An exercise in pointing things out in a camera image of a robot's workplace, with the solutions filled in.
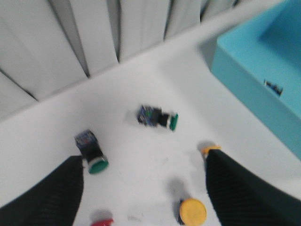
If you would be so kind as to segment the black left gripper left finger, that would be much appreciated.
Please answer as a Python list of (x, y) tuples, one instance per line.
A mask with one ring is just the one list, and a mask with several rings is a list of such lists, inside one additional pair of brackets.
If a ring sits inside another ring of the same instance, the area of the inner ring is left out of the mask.
[(71, 156), (0, 209), (2, 226), (71, 226), (83, 193), (81, 156)]

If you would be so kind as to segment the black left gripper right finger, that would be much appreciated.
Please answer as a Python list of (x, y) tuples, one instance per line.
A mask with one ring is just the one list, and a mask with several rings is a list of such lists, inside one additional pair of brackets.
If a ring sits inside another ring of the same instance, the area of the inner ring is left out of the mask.
[(219, 149), (206, 156), (206, 188), (223, 226), (299, 226), (301, 201)]

